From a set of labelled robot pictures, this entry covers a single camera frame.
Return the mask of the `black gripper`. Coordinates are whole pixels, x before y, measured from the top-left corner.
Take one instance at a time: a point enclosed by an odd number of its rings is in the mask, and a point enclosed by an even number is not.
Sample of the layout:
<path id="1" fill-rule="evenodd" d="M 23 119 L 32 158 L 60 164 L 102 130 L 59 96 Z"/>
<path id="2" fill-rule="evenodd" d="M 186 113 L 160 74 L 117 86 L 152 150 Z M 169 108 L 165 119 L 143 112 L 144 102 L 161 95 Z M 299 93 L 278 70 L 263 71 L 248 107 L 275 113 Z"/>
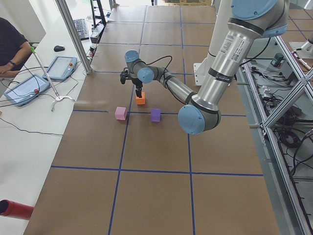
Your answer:
<path id="1" fill-rule="evenodd" d="M 137 77 L 132 77 L 130 75 L 130 79 L 132 81 L 132 83 L 136 86 L 136 97 L 142 97 L 142 82 L 137 78 Z"/>

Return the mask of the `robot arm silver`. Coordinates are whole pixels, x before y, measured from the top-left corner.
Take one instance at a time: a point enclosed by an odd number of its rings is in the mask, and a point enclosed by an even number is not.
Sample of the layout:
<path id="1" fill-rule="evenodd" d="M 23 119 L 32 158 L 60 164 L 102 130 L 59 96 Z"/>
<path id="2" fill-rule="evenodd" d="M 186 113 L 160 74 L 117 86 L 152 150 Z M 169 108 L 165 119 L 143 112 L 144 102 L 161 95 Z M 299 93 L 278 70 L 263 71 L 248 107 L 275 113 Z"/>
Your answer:
<path id="1" fill-rule="evenodd" d="M 131 80 L 136 86 L 136 95 L 141 97 L 143 84 L 158 81 L 184 104 L 178 114 L 184 132 L 196 135 L 211 130 L 221 120 L 218 103 L 253 42 L 286 32 L 289 4 L 288 0 L 231 1 L 228 5 L 228 32 L 198 92 L 183 84 L 166 68 L 147 65 L 135 50 L 125 53 L 127 66 L 120 74 L 120 82 L 124 84 Z"/>

